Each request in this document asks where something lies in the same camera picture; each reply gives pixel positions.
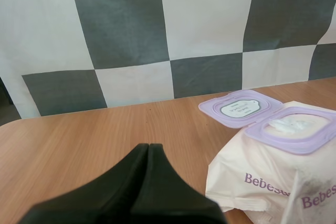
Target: gray square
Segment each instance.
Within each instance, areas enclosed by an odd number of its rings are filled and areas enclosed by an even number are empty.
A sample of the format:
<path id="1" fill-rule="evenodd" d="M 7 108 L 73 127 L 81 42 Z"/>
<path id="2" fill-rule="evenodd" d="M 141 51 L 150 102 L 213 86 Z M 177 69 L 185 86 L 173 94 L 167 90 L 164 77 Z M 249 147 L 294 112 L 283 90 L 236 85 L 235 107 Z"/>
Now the gray square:
<path id="1" fill-rule="evenodd" d="M 326 33 L 336 0 L 252 0 L 244 52 L 316 45 Z"/>
<path id="2" fill-rule="evenodd" d="M 94 70 L 33 73 L 22 77 L 41 115 L 107 107 Z"/>
<path id="3" fill-rule="evenodd" d="M 242 63 L 242 53 L 172 60 L 174 97 L 240 90 Z"/>
<path id="4" fill-rule="evenodd" d="M 162 0 L 75 0 L 95 69 L 169 60 Z"/>
<path id="5" fill-rule="evenodd" d="M 317 45 L 311 59 L 309 80 L 336 77 L 336 44 Z"/>

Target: lid label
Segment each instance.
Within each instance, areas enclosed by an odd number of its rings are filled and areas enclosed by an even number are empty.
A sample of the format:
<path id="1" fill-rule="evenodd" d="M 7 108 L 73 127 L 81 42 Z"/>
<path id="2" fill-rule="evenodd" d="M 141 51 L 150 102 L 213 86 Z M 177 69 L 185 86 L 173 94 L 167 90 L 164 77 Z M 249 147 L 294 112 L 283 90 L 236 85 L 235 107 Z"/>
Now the lid label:
<path id="1" fill-rule="evenodd" d="M 257 100 L 239 100 L 221 107 L 221 112 L 230 118 L 243 118 L 261 109 Z"/>

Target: open lid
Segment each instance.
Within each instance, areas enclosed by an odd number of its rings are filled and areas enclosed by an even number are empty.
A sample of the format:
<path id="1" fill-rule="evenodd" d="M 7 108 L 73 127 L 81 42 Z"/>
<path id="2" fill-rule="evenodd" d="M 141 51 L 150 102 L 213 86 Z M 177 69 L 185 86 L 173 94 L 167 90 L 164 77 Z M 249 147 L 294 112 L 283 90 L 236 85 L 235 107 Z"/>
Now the open lid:
<path id="1" fill-rule="evenodd" d="M 202 102 L 198 107 L 227 127 L 241 128 L 263 120 L 282 106 L 282 102 L 256 91 L 239 90 Z"/>

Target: dark gray floor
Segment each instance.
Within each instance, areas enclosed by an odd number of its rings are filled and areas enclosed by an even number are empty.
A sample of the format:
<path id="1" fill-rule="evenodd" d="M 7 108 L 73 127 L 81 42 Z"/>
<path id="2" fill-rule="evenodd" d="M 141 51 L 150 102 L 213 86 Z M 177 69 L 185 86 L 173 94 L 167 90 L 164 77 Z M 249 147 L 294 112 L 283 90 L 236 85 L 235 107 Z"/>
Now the dark gray floor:
<path id="1" fill-rule="evenodd" d="M 0 126 L 20 118 L 15 106 L 9 103 L 5 92 L 0 87 Z"/>

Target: white square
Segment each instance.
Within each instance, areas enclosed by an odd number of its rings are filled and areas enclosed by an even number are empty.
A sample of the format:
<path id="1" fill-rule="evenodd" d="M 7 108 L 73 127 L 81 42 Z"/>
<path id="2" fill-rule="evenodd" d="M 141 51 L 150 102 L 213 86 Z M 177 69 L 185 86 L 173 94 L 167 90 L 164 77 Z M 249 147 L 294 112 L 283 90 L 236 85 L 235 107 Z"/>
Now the white square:
<path id="1" fill-rule="evenodd" d="M 318 44 L 336 43 L 336 5 L 332 13 L 331 23 L 327 32 L 322 36 Z"/>
<path id="2" fill-rule="evenodd" d="M 75 0 L 0 0 L 0 73 L 20 116 L 39 116 L 22 75 L 93 69 Z"/>
<path id="3" fill-rule="evenodd" d="M 316 45 L 243 53 L 243 89 L 307 81 Z"/>
<path id="4" fill-rule="evenodd" d="M 108 107 L 174 99 L 169 61 L 99 69 L 96 74 Z"/>
<path id="5" fill-rule="evenodd" d="M 243 52 L 251 0 L 162 0 L 171 60 Z"/>

